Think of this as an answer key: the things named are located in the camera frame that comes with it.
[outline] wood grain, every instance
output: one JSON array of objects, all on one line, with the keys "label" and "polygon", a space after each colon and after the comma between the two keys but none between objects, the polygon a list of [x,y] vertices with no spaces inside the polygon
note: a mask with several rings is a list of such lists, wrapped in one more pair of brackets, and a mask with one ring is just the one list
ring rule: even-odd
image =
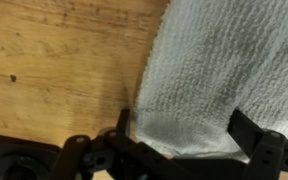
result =
[{"label": "wood grain", "polygon": [[0,0],[0,134],[62,146],[114,126],[135,101],[166,4]]}]

